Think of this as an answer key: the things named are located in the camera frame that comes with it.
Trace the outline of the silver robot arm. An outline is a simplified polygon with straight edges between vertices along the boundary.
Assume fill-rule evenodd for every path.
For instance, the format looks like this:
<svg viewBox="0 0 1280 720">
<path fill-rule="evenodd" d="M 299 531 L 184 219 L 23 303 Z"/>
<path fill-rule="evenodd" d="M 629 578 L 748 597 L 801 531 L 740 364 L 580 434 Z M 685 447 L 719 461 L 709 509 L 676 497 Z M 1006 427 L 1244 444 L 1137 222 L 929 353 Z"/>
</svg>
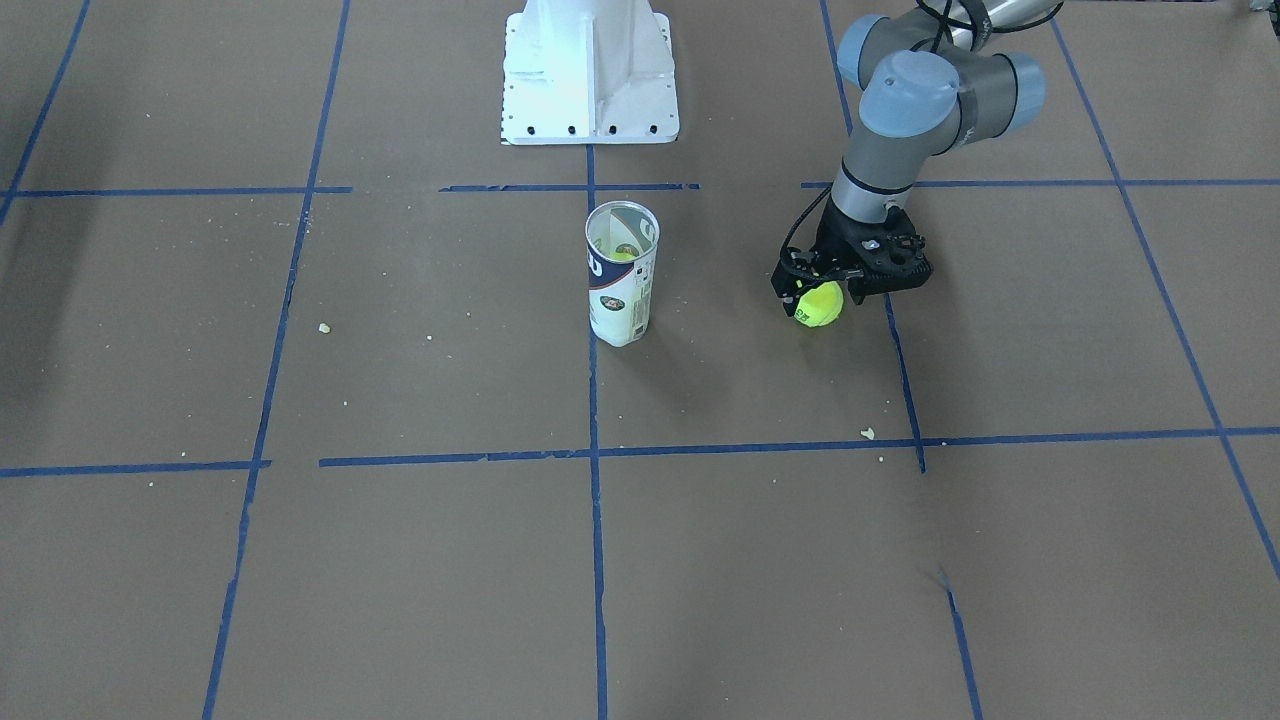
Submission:
<svg viewBox="0 0 1280 720">
<path fill-rule="evenodd" d="M 919 1 L 905 14 L 865 15 L 840 40 L 836 67 L 861 96 L 838 173 L 812 202 L 808 250 L 782 242 L 771 277 L 787 315 L 824 286 L 860 304 L 914 290 L 932 275 L 908 199 L 925 161 L 1033 122 L 1046 100 L 1041 64 L 984 54 L 1000 35 L 1053 19 L 1059 1 Z"/>
</svg>

